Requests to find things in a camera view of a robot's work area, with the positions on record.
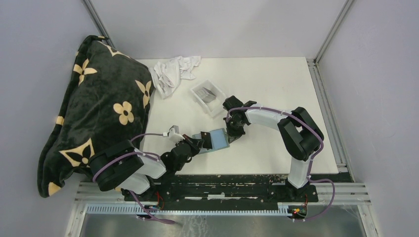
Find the black credit card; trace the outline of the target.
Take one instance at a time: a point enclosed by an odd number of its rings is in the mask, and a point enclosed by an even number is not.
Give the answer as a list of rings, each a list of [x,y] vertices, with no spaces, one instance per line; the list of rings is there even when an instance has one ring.
[[[210,132],[201,131],[200,135],[201,135],[201,140],[203,142],[202,148],[206,150],[212,149],[212,139],[211,139]]]

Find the green leather card holder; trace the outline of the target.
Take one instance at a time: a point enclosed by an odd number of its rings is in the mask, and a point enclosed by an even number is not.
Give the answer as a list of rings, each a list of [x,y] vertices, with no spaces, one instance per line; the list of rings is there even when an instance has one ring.
[[[215,152],[215,151],[226,149],[226,148],[230,147],[229,142],[228,142],[227,132],[224,128],[212,130],[212,131],[209,131],[209,132],[210,132],[211,139],[212,139],[212,149],[206,150],[206,149],[202,148],[199,151],[199,154]],[[200,135],[200,133],[194,134],[192,136],[192,138],[201,139],[201,135]]]

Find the clear plastic card box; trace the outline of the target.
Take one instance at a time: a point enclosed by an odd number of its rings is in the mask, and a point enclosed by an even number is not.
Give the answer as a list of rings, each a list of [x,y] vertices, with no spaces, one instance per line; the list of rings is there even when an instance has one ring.
[[[226,94],[211,80],[204,80],[190,88],[190,92],[196,103],[211,118],[224,111],[223,103]]]

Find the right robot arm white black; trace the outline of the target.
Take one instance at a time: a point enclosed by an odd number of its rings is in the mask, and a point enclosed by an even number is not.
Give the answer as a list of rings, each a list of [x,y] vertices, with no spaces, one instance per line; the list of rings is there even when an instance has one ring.
[[[224,120],[229,143],[245,134],[246,125],[258,124],[280,132],[292,157],[286,197],[291,201],[303,198],[313,159],[324,148],[324,135],[308,111],[303,107],[291,111],[272,109],[255,101],[243,103],[235,96],[226,98],[222,106],[227,111]]]

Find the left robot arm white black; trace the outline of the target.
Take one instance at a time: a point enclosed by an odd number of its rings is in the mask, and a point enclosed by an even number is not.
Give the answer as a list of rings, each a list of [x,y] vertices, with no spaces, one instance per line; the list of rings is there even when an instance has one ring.
[[[204,139],[165,132],[160,136],[174,141],[175,146],[160,156],[134,146],[133,142],[144,136],[139,134],[130,140],[121,141],[90,158],[88,165],[93,174],[92,180],[101,191],[121,188],[134,192],[142,200],[151,200],[156,193],[152,182],[171,179],[206,144]]]

